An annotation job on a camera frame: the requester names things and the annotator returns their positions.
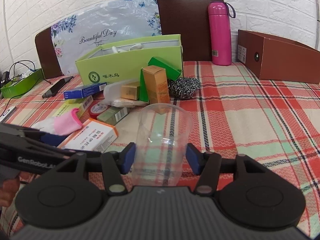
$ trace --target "blue gripper pad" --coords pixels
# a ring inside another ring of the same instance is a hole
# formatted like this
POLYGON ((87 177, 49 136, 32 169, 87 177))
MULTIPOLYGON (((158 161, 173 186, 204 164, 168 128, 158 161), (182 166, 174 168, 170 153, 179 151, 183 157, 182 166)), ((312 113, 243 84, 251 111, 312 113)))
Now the blue gripper pad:
POLYGON ((189 144, 187 146, 186 159, 192 169, 192 172, 195 175, 200 175, 203 168, 199 164, 198 154, 191 148, 189 144))
POLYGON ((124 162, 121 165, 121 174, 127 174, 130 171, 130 168, 134 161, 134 156, 136 153, 136 144, 129 143, 126 148, 122 151, 125 153, 124 162))

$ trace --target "brown cardboard box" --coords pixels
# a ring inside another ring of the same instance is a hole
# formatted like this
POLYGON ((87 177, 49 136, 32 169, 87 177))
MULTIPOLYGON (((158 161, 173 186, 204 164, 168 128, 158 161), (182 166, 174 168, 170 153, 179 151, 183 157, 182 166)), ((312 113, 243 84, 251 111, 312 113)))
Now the brown cardboard box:
POLYGON ((320 52, 297 41, 238 30, 238 60, 260 79, 320 83, 320 52))
POLYGON ((167 75, 164 68, 148 66, 142 69, 150 104, 170 103, 167 75))
POLYGON ((140 82, 133 82, 121 87, 121 97, 131 100, 139 99, 140 82))

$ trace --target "logo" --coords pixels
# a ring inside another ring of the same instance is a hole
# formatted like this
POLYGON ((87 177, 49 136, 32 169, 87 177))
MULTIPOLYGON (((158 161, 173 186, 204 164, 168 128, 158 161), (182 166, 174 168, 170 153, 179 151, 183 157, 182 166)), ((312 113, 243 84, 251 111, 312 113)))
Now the logo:
POLYGON ((54 168, 56 166, 56 165, 53 165, 53 164, 48 165, 47 163, 36 162, 35 160, 24 159, 21 156, 18 157, 18 162, 26 163, 26 164, 38 166, 38 167, 41 167, 41 168, 46 168, 46 169, 52 169, 52 168, 54 168))
POLYGON ((92 83, 98 83, 100 81, 100 76, 97 72, 91 71, 89 73, 89 79, 92 83))
POLYGON ((162 193, 165 193, 165 190, 164 190, 164 189, 158 189, 156 192, 157 192, 158 194, 162 194, 162 193))

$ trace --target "thermos strap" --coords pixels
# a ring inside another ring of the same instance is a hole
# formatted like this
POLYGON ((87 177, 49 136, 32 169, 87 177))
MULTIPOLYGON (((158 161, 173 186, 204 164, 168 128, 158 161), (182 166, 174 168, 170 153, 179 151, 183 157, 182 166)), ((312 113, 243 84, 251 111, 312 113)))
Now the thermos strap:
POLYGON ((231 18, 235 18, 236 17, 236 11, 235 11, 235 9, 232 7, 232 5, 231 4, 229 4, 229 3, 227 3, 227 2, 225 2, 225 4, 228 6, 230 6, 231 7, 231 9, 232 9, 232 11, 233 11, 233 17, 230 15, 230 12, 229 12, 229 10, 228 10, 228 14, 229 14, 229 16, 231 17, 231 18))

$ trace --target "paper label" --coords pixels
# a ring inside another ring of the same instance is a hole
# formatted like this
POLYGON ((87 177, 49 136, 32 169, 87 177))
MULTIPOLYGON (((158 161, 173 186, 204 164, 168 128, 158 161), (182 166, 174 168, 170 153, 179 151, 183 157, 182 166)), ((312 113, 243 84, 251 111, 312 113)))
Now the paper label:
POLYGON ((247 56, 247 48, 238 45, 238 60, 245 64, 245 58, 247 56))
POLYGON ((124 107, 118 113, 115 114, 116 122, 119 122, 122 118, 124 118, 128 114, 128 108, 124 107))
POLYGON ((107 85, 107 84, 100 85, 100 86, 99 86, 99 90, 100 90, 100 91, 104 90, 104 88, 106 87, 106 85, 107 85))
POLYGON ((218 57, 219 56, 218 51, 217 50, 212 50, 212 56, 218 57))
POLYGON ((92 102, 93 102, 92 96, 88 96, 88 98, 83 104, 84 111, 87 110, 87 108, 89 107, 89 105, 91 105, 92 102))

